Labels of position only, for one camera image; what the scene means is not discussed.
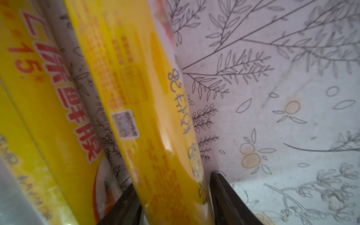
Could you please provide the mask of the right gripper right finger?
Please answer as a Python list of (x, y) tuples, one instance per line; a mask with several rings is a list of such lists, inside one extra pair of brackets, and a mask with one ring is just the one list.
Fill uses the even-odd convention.
[(215, 224), (262, 225), (219, 172), (211, 173), (210, 191)]

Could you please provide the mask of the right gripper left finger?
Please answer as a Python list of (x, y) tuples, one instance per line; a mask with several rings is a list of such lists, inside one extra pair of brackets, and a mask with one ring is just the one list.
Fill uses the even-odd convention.
[(114, 207), (98, 225), (142, 225), (143, 209), (133, 184), (129, 185)]

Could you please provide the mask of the yellow wrap roll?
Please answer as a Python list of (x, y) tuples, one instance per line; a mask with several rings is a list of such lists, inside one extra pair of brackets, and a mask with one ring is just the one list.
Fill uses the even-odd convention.
[(122, 193), (37, 1), (1, 1), (1, 159), (27, 225), (95, 225)]
[(151, 225), (213, 225), (165, 1), (65, 1)]

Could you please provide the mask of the green white wrap roll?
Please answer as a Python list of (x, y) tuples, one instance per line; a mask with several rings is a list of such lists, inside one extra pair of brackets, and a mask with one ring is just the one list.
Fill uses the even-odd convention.
[(30, 205), (5, 164), (1, 162), (1, 224), (42, 225), (43, 220)]

